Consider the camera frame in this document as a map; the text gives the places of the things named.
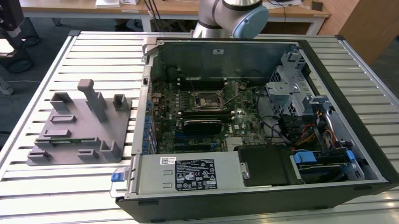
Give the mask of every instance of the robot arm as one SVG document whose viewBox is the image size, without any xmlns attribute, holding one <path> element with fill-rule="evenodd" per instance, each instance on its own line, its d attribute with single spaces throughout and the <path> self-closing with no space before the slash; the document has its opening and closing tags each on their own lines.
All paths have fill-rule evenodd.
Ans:
<svg viewBox="0 0 399 224">
<path fill-rule="evenodd" d="M 253 38 L 264 28 L 268 10 L 261 0 L 201 0 L 193 37 Z"/>
</svg>

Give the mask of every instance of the metal bracket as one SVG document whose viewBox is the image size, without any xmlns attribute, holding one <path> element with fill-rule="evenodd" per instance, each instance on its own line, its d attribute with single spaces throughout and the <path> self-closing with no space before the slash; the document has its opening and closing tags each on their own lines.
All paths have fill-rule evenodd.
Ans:
<svg viewBox="0 0 399 224">
<path fill-rule="evenodd" d="M 148 56 L 149 54 L 152 54 L 152 49 L 155 49 L 157 47 L 157 38 L 156 37 L 145 37 L 143 40 L 143 55 Z"/>
</svg>

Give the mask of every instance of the workbench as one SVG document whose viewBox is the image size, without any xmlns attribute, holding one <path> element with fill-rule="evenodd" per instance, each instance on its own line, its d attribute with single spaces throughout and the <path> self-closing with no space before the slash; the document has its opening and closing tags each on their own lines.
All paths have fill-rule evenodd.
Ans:
<svg viewBox="0 0 399 224">
<path fill-rule="evenodd" d="M 111 173 L 131 163 L 144 67 L 141 44 L 148 36 L 189 35 L 81 32 L 68 36 L 0 152 L 0 224 L 135 223 L 115 204 L 109 188 Z M 399 101 L 347 42 L 334 36 L 260 35 L 257 38 L 273 39 L 276 36 L 308 40 L 394 167 L 399 170 Z M 25 164 L 27 155 L 49 116 L 49 99 L 55 92 L 68 92 L 72 98 L 84 98 L 83 93 L 76 90 L 80 79 L 95 80 L 95 89 L 101 91 L 104 98 L 124 94 L 133 99 L 123 160 L 112 164 L 31 167 Z M 320 83 L 315 77 L 312 79 L 323 93 Z M 125 184 L 120 184 L 116 189 L 124 190 Z M 395 188 L 379 195 L 363 196 L 332 209 L 211 218 L 184 223 L 398 223 L 398 190 L 399 188 Z"/>
<path fill-rule="evenodd" d="M 155 0 L 159 13 L 163 19 L 196 20 L 199 4 L 179 0 Z M 108 19 L 141 19 L 144 32 L 152 32 L 151 17 L 147 12 L 144 1 L 137 5 L 121 4 L 117 8 L 96 8 L 95 0 L 20 0 L 25 17 L 47 18 L 108 18 Z M 308 35 L 316 35 L 330 12 L 306 9 L 300 6 L 286 7 L 284 9 L 269 9 L 269 22 L 298 22 L 310 23 Z"/>
</svg>

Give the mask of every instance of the floor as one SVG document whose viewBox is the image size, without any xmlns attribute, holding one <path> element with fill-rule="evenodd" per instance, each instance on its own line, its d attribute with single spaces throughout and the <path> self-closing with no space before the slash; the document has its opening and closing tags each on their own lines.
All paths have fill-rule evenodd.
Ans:
<svg viewBox="0 0 399 224">
<path fill-rule="evenodd" d="M 115 26 L 115 21 L 111 19 L 85 19 L 84 23 L 81 23 L 81 19 L 63 19 L 63 25 L 59 27 L 53 26 L 49 18 L 32 18 L 32 23 L 41 38 L 41 42 L 28 48 L 29 55 L 35 61 L 35 67 L 20 74 L 9 74 L 0 67 L 1 77 L 7 81 L 41 81 L 65 41 L 69 30 L 113 31 Z M 396 39 L 371 67 L 396 96 L 399 96 L 399 88 L 396 88 L 399 86 L 398 62 L 399 40 Z M 11 96 L 3 96 L 3 94 L 0 94 L 0 131 L 12 131 L 37 86 L 39 83 L 16 82 L 12 83 L 15 94 Z M 8 135 L 0 134 L 0 148 L 7 138 Z"/>
</svg>

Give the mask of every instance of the white sticker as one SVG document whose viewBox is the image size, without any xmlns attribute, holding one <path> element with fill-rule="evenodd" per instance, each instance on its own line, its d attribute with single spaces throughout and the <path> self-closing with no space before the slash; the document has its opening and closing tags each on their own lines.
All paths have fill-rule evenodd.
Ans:
<svg viewBox="0 0 399 224">
<path fill-rule="evenodd" d="M 224 54 L 224 50 L 223 49 L 213 49 L 213 54 L 215 55 L 223 55 Z"/>
<path fill-rule="evenodd" d="M 328 15 L 320 15 L 320 14 L 316 14 L 316 15 L 314 15 L 315 17 L 328 17 Z"/>
<path fill-rule="evenodd" d="M 123 10 L 123 13 L 139 13 L 139 10 Z"/>
<path fill-rule="evenodd" d="M 160 164 L 161 165 L 171 165 L 175 164 L 176 157 L 161 157 Z"/>
</svg>

